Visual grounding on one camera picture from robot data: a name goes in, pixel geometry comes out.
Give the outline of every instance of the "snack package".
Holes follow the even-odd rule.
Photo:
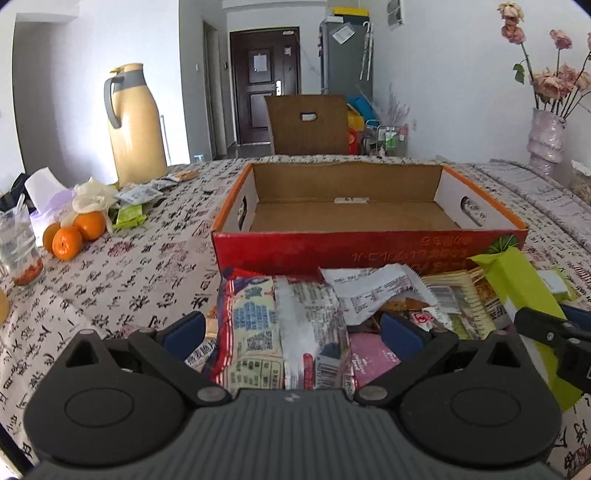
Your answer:
[[[174,173],[169,173],[168,175],[166,175],[167,179],[173,180],[173,181],[188,181],[188,180],[193,180],[196,179],[199,176],[199,170],[181,170],[181,171],[176,171]]]
[[[463,340],[485,339],[496,326],[478,297],[466,270],[423,277],[447,314],[453,331]]]
[[[359,325],[392,297],[413,289],[402,265],[391,264],[376,270],[342,268],[320,270],[333,287],[347,325]]]
[[[523,307],[566,319],[538,272],[517,248],[509,247],[500,254],[477,255],[471,260],[482,267],[488,283],[494,288],[511,320]],[[549,346],[523,336],[521,339],[562,411],[568,410],[580,399],[581,391],[556,375],[558,360]]]
[[[271,277],[223,280],[212,379],[236,395],[240,388],[283,387],[283,351]]]
[[[350,336],[355,389],[361,388],[400,363],[400,359],[374,333]]]
[[[341,387],[349,342],[333,289],[287,277],[274,281],[285,389]]]
[[[470,275],[470,279],[476,287],[478,298],[480,298],[492,321],[495,322],[495,326],[500,330],[511,325],[511,318],[505,311],[499,297],[496,296],[495,290],[488,283],[484,270],[479,267],[473,268],[468,272],[468,275]]]
[[[148,184],[129,183],[114,196],[128,205],[141,205],[160,198],[162,193]]]

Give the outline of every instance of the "yellow-green package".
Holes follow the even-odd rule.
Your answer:
[[[515,314],[523,307],[566,320],[558,302],[520,250],[509,247],[500,254],[477,255],[471,260],[482,267],[488,283],[495,290],[511,320],[515,320]],[[558,360],[549,346],[525,337],[522,340],[560,408],[562,411],[568,410],[581,398],[582,392],[557,377]]]

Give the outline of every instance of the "dried rose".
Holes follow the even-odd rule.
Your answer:
[[[579,72],[572,67],[564,64],[558,70],[558,78],[566,83],[574,84],[579,76]]]
[[[500,4],[497,10],[501,13],[501,18],[503,20],[510,20],[515,25],[524,19],[523,9],[514,2]]]
[[[591,75],[589,75],[585,71],[581,72],[581,76],[579,77],[575,85],[579,87],[582,91],[587,90],[591,86]]]
[[[573,48],[573,41],[562,30],[551,30],[550,37],[552,37],[556,48],[559,50]]]
[[[509,20],[507,20],[505,26],[501,28],[501,35],[509,40],[509,43],[515,45],[521,45],[525,42],[525,33],[523,32],[523,29]]]
[[[534,90],[538,95],[559,100],[573,91],[573,85],[554,75],[536,74],[534,75]]]

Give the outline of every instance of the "floor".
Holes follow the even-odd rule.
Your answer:
[[[224,158],[259,158],[271,155],[271,144],[231,145]]]

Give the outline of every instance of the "yellow thermos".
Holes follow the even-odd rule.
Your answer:
[[[167,173],[160,114],[144,79],[144,65],[111,70],[105,108],[119,184],[145,183]]]

